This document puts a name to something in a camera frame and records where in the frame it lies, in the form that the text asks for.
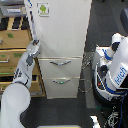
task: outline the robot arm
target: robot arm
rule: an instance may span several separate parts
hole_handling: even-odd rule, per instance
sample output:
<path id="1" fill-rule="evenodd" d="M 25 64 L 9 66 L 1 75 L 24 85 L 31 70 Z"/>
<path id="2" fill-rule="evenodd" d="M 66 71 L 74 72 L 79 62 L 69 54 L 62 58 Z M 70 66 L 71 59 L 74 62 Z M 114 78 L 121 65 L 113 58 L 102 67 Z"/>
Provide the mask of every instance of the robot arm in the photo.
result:
<path id="1" fill-rule="evenodd" d="M 128 37 L 114 34 L 110 47 L 98 47 L 93 58 L 94 92 L 102 102 L 116 104 L 128 89 Z"/>
<path id="2" fill-rule="evenodd" d="M 32 81 L 34 58 L 39 53 L 40 42 L 32 41 L 18 62 L 12 84 L 4 91 L 1 100 L 0 128 L 24 128 L 20 115 L 30 104 L 29 88 Z"/>

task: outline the white cabinet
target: white cabinet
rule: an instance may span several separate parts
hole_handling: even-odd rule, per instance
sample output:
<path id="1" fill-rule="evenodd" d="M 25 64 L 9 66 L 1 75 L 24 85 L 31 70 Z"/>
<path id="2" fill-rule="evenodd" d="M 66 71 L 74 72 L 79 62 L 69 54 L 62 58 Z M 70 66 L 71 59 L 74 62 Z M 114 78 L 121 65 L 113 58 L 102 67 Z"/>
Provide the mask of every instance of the white cabinet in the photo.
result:
<path id="1" fill-rule="evenodd" d="M 30 0 L 30 2 L 31 4 L 25 0 L 25 6 L 31 30 L 33 29 L 30 10 L 32 10 L 36 35 L 41 41 L 41 54 L 38 59 L 47 97 L 74 98 L 78 91 L 78 78 L 92 0 Z M 38 7 L 38 3 L 43 5 L 43 9 L 47 4 L 46 10 L 49 9 L 49 16 L 40 16 L 42 8 Z M 65 86 L 59 86 L 55 82 L 50 82 L 53 78 L 74 78 L 75 82 L 73 85 L 70 81 L 63 84 Z"/>

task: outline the cabinet drawer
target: cabinet drawer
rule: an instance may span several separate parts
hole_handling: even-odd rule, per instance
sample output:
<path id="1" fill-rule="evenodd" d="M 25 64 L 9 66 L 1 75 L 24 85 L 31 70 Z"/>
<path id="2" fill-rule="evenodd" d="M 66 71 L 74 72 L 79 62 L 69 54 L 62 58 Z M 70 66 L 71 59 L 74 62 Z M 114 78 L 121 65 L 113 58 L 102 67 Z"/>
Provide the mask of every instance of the cabinet drawer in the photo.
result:
<path id="1" fill-rule="evenodd" d="M 11 82 L 0 82 L 0 93 L 3 93 L 4 90 L 11 84 Z M 39 78 L 37 77 L 36 81 L 32 81 L 30 92 L 40 92 L 41 87 L 39 86 Z"/>
<path id="2" fill-rule="evenodd" d="M 44 79 L 45 91 L 48 99 L 52 98 L 76 98 L 79 79 Z"/>
<path id="3" fill-rule="evenodd" d="M 14 72 L 16 70 L 16 66 L 15 67 L 0 67 L 0 76 L 13 76 Z M 37 69 L 37 65 L 35 64 L 33 71 L 32 71 L 33 75 L 39 75 L 39 71 Z"/>
<path id="4" fill-rule="evenodd" d="M 0 50 L 0 66 L 17 66 L 26 49 Z"/>
<path id="5" fill-rule="evenodd" d="M 6 48 L 26 48 L 31 40 L 30 30 L 15 30 L 12 31 L 14 18 L 9 18 L 7 30 L 0 31 L 0 49 Z"/>
<path id="6" fill-rule="evenodd" d="M 82 58 L 39 59 L 38 61 L 43 79 L 80 76 Z"/>

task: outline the floor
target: floor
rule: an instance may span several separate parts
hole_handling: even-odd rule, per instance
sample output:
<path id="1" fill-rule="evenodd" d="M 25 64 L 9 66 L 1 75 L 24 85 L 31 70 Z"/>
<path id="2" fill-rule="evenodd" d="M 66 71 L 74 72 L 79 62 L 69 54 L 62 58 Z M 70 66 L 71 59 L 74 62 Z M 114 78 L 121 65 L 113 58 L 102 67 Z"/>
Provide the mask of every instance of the floor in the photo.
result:
<path id="1" fill-rule="evenodd" d="M 126 8 L 125 2 L 121 0 L 106 0 L 104 3 L 100 3 L 101 0 L 92 1 L 84 57 L 92 56 L 92 50 L 95 49 L 93 44 L 109 46 L 114 33 L 127 35 L 120 22 L 120 12 Z M 106 119 L 101 113 L 102 106 L 93 96 L 93 90 L 88 92 L 91 87 L 91 68 L 86 65 L 86 60 L 88 61 L 88 57 L 83 60 L 79 85 L 87 92 L 83 93 L 79 90 L 76 99 L 32 98 L 28 110 L 22 114 L 24 118 L 21 122 L 25 128 L 46 125 L 79 125 L 81 128 L 92 128 L 91 115 L 98 117 L 101 128 L 104 126 Z"/>

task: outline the label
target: label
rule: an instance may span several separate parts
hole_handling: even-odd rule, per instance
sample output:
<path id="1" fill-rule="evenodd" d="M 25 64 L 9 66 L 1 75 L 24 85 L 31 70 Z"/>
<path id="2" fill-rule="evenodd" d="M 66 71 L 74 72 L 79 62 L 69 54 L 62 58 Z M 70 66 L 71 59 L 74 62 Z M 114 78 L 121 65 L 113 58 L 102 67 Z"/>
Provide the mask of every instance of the label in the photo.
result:
<path id="1" fill-rule="evenodd" d="M 21 56 L 23 55 L 23 53 L 13 53 L 15 58 L 21 58 Z"/>
<path id="2" fill-rule="evenodd" d="M 21 10 L 20 9 L 7 9 L 8 13 L 20 13 Z"/>
<path id="3" fill-rule="evenodd" d="M 64 84 L 64 82 L 58 82 L 58 84 Z"/>
<path id="4" fill-rule="evenodd" d="M 6 55 L 1 55 L 1 57 L 6 57 Z"/>
<path id="5" fill-rule="evenodd" d="M 9 69 L 13 69 L 13 67 L 10 67 Z"/>
<path id="6" fill-rule="evenodd" d="M 37 3 L 39 16 L 49 16 L 49 4 L 48 3 Z"/>
<path id="7" fill-rule="evenodd" d="M 123 66 L 119 66 L 119 68 L 117 69 L 117 72 L 113 77 L 113 80 L 116 83 L 116 85 L 120 86 L 122 84 L 127 73 L 128 71 Z"/>
<path id="8" fill-rule="evenodd" d="M 7 33 L 9 38 L 14 38 L 12 33 Z"/>

